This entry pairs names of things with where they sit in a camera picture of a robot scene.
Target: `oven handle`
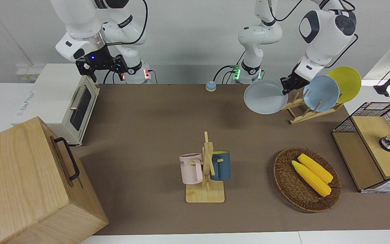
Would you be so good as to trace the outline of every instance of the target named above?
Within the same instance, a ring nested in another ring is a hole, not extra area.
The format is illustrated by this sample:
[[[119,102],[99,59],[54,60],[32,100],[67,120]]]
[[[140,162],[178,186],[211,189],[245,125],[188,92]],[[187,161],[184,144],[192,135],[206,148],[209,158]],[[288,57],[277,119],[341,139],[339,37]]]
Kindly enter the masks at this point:
[[[70,105],[70,110],[77,110],[79,108],[79,105],[81,104],[82,97],[84,96],[85,90],[87,90],[87,87],[84,85],[78,89],[78,92],[76,93],[76,96],[74,97],[74,100],[72,104]]]

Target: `blue mug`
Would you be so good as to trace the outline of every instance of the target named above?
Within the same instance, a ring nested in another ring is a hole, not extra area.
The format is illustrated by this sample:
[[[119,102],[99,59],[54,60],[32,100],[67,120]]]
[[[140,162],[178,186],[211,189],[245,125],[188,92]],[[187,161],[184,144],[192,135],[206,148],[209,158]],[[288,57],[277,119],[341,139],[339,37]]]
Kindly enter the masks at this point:
[[[229,151],[214,151],[212,156],[215,175],[210,175],[214,181],[226,181],[231,178],[231,161]]]

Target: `black handle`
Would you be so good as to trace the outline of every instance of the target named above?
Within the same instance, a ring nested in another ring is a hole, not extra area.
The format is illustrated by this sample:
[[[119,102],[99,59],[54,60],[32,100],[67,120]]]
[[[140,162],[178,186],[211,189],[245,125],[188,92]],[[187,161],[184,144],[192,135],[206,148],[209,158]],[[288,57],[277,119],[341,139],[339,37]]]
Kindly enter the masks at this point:
[[[79,168],[78,168],[78,165],[76,164],[76,161],[73,158],[73,154],[71,154],[70,147],[68,146],[67,141],[64,138],[62,138],[62,137],[59,137],[59,138],[55,139],[54,142],[55,143],[64,142],[65,148],[67,149],[68,155],[70,156],[70,159],[71,159],[71,162],[72,162],[73,168],[74,168],[74,175],[69,177],[69,179],[71,181],[73,181],[74,179],[79,177]]]

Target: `red light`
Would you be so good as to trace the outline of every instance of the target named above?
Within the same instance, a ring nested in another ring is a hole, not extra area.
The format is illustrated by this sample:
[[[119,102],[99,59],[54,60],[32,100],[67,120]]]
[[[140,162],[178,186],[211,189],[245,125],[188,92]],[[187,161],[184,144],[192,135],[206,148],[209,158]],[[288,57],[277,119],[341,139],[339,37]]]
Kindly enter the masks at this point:
[[[148,73],[147,69],[144,70],[145,79],[150,79],[150,73]]]

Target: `wicker basket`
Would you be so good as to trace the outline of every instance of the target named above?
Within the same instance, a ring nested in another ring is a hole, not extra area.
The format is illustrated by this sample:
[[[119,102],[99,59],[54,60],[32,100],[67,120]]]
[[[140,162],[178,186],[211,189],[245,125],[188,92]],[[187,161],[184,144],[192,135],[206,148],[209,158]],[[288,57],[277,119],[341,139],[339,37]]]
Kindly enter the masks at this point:
[[[318,162],[323,168],[332,174],[333,180],[329,183],[332,192],[329,196],[322,197],[306,183],[294,170],[292,160],[297,160],[300,154],[306,154]],[[275,181],[282,194],[297,207],[309,212],[326,211],[334,207],[341,196],[341,182],[335,169],[321,155],[308,148],[288,148],[280,152],[274,163]]]

